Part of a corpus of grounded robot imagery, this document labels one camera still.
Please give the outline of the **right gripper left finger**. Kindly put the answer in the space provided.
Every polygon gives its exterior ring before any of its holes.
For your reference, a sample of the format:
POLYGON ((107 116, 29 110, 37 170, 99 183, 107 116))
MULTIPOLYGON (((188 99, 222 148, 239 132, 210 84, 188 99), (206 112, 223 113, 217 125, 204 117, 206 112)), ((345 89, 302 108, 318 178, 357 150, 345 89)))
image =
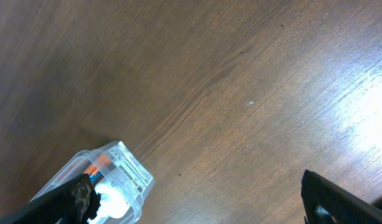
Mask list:
POLYGON ((80 174, 37 197, 14 213, 0 218, 0 224, 82 224, 96 218, 101 195, 90 177, 80 174))

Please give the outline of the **orange tablet tube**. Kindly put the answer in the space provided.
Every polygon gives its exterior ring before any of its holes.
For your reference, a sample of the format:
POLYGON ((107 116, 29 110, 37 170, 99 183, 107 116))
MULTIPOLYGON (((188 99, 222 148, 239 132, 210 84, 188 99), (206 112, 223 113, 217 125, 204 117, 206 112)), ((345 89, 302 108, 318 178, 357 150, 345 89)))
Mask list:
POLYGON ((91 177, 98 177, 101 175, 101 169, 107 168, 111 165, 111 159, 105 155, 100 154, 96 159, 92 160, 91 164, 83 171, 91 177))

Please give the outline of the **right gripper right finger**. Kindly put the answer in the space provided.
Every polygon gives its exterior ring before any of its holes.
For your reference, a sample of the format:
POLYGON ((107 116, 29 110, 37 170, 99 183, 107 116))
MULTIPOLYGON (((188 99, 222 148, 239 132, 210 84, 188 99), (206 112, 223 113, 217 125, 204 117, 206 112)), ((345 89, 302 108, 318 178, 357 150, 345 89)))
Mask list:
POLYGON ((307 224, 382 224, 381 210, 310 170, 302 176, 301 197, 307 224))

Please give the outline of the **clear plastic container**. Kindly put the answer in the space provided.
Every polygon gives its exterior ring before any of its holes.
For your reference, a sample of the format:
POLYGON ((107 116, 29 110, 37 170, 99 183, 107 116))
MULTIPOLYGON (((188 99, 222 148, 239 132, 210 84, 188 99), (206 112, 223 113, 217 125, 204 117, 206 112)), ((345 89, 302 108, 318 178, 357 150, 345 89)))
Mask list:
POLYGON ((111 159, 111 165, 101 169, 101 173, 104 175, 102 181, 110 182, 123 195, 130 208, 122 218, 104 218, 101 223, 136 223, 142 215, 142 206, 155 180, 152 174, 139 163, 121 141, 113 141, 98 149, 78 152, 34 198, 40 197, 83 174, 92 160, 102 153, 111 159))

